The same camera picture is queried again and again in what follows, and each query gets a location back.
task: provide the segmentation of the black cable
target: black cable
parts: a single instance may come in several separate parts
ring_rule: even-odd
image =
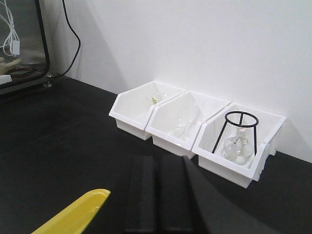
[[[66,18],[68,27],[70,28],[70,30],[73,32],[73,34],[76,36],[76,38],[77,38],[77,40],[78,40],[78,48],[77,48],[76,54],[75,54],[75,56],[74,56],[74,58],[73,58],[71,64],[70,64],[69,67],[67,68],[67,70],[66,70],[64,73],[62,73],[61,75],[52,76],[52,78],[59,78],[59,77],[65,75],[65,74],[72,68],[72,66],[73,66],[73,64],[74,64],[74,62],[75,62],[75,60],[76,60],[76,57],[77,57],[77,55],[78,55],[78,53],[79,53],[80,47],[81,47],[80,38],[78,37],[77,33],[73,30],[71,24],[69,23],[64,0],[62,0],[62,3],[63,3],[64,14],[65,14],[65,18]]]

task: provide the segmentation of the black countertop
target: black countertop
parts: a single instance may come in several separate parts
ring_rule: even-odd
[[[151,138],[143,141],[116,127],[108,116],[115,98],[73,79],[51,89],[28,88],[0,98],[1,233],[31,233],[89,190],[113,193],[128,170],[129,157],[152,156],[159,162],[168,154]],[[267,159],[260,181],[247,189],[198,169],[259,222],[282,233],[312,233],[310,163],[277,152]],[[117,213],[123,205],[117,202],[106,212]],[[118,214],[115,217],[114,231],[108,231],[100,217],[90,225],[96,233],[121,233]]]

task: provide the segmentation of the small green item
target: small green item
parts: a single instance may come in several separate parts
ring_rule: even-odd
[[[157,101],[156,101],[156,99],[154,97],[152,97],[152,101],[153,101],[153,104],[157,103]]]

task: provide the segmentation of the white wall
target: white wall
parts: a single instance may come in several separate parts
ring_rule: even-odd
[[[45,0],[61,72],[77,43]],[[66,0],[70,77],[114,93],[150,80],[288,117],[279,151],[312,162],[312,1]]]

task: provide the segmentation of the glassware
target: glassware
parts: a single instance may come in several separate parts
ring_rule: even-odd
[[[254,148],[246,139],[245,128],[238,127],[236,136],[229,137],[224,141],[225,158],[238,165],[245,165],[253,153]]]

